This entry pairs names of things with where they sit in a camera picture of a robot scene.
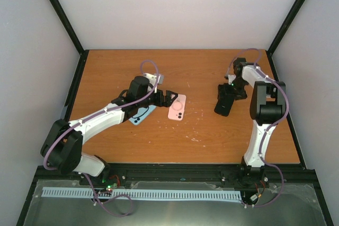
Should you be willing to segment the black phone case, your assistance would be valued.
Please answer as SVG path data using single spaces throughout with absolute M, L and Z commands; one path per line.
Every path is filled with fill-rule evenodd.
M 221 116 L 228 116 L 234 100 L 235 99 L 232 95 L 218 95 L 214 112 Z

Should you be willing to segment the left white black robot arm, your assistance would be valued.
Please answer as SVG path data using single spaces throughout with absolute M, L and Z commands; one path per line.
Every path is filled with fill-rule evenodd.
M 97 184 L 106 184 L 110 179 L 109 164 L 99 156 L 85 154 L 83 144 L 105 129 L 129 120 L 140 108 L 170 107 L 178 94 L 157 89 L 160 83 L 156 75 L 136 76 L 129 88 L 103 109 L 70 122 L 57 120 L 40 151 L 44 168 L 63 175 L 71 172 L 91 175 Z

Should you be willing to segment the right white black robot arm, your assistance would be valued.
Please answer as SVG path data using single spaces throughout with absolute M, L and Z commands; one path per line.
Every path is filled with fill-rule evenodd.
M 234 73 L 225 77 L 228 82 L 218 85 L 214 112 L 228 116 L 234 101 L 247 98 L 245 86 L 253 88 L 249 106 L 253 120 L 251 139 L 235 175 L 240 186 L 249 187 L 264 178 L 265 155 L 270 137 L 278 123 L 287 117 L 289 101 L 285 83 L 270 78 L 259 65 L 238 57 L 233 61 L 233 69 Z

